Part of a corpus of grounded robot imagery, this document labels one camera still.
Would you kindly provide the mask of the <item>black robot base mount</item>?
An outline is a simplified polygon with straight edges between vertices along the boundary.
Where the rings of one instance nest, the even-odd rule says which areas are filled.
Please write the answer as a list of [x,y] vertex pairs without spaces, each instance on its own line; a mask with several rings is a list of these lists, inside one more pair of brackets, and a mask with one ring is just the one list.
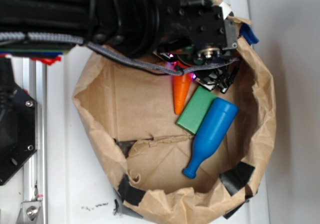
[[36,152],[37,102],[14,78],[12,62],[0,59],[0,185]]

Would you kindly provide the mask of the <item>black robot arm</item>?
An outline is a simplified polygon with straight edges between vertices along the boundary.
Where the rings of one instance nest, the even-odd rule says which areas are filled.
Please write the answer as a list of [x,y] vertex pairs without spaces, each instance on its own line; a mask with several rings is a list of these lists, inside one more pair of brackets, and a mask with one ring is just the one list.
[[2,52],[59,52],[109,45],[131,59],[152,52],[228,59],[237,28],[213,0],[0,0]]

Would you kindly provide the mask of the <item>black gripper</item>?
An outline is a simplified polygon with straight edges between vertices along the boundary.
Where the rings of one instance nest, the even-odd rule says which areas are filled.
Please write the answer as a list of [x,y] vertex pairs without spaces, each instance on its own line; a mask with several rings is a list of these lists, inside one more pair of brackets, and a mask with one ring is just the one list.
[[188,66],[228,61],[238,47],[236,24],[213,0],[157,0],[156,54],[173,55]]

